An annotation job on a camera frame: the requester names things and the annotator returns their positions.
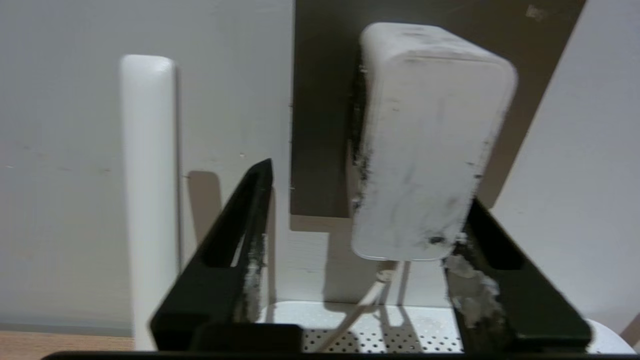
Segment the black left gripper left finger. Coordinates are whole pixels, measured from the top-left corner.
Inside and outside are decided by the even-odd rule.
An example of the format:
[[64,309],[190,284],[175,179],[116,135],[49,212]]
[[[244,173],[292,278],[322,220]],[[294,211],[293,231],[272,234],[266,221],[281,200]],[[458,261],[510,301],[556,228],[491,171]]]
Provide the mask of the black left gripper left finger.
[[274,181],[271,159],[243,175],[150,321],[160,351],[235,351],[255,319]]

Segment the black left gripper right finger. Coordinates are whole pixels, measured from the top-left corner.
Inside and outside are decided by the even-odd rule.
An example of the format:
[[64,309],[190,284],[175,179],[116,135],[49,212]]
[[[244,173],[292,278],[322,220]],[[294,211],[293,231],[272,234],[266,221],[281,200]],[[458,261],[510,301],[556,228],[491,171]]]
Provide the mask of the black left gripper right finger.
[[444,259],[465,351],[585,351],[588,322],[478,200]]

